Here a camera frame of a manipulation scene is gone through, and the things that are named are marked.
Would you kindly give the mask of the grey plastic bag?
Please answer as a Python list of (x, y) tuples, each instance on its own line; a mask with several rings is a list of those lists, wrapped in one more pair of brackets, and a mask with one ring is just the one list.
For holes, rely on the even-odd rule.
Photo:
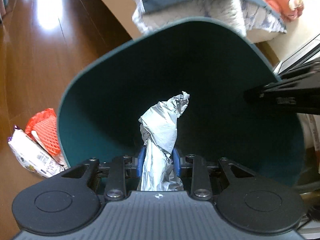
[(181, 191), (183, 183), (174, 171), (171, 157), (177, 139), (177, 120), (188, 107), (186, 92), (160, 101), (139, 119), (140, 132), (146, 147), (140, 191)]

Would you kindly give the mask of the dark teal trash bin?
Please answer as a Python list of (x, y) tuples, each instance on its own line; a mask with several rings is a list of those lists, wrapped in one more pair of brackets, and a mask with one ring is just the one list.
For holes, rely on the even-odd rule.
[(226, 157), (292, 186), (305, 156), (298, 116), (244, 100), (245, 91), (273, 82), (270, 63), (247, 39), (214, 20), (183, 20), (119, 46), (70, 83), (57, 121), (61, 150), (70, 166), (134, 155), (143, 145), (139, 118), (187, 92), (177, 121), (180, 154)]

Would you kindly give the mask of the orange foam fruit net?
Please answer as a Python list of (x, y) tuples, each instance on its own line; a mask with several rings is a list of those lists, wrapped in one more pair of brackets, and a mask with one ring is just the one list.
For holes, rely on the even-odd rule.
[(57, 138), (56, 117), (51, 116), (36, 124), (31, 134), (51, 156), (55, 157), (61, 153)]

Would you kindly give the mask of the white purple snack wrapper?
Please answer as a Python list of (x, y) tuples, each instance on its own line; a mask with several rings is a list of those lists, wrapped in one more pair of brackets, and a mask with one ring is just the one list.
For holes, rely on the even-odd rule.
[(18, 126), (14, 126), (12, 136), (8, 137), (8, 145), (25, 169), (41, 177), (50, 178), (65, 170)]

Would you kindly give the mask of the red plastic bag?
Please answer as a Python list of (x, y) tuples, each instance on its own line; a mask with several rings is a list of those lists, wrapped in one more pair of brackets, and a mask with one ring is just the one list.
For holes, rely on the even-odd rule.
[(53, 108), (47, 108), (41, 112), (36, 113), (33, 117), (29, 119), (27, 125), (25, 127), (24, 132), (27, 135), (31, 135), (31, 131), (33, 130), (34, 126), (39, 122), (48, 119), (49, 117), (54, 116), (56, 117), (55, 111)]

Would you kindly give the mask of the white purple quilted blanket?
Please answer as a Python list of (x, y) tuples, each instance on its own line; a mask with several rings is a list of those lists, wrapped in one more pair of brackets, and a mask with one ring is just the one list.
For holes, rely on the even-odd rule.
[(156, 12), (146, 12), (139, 4), (132, 15), (132, 21), (141, 33), (147, 34), (189, 17), (222, 21), (253, 43), (269, 41), (287, 32), (283, 20), (271, 9), (246, 0), (191, 0)]

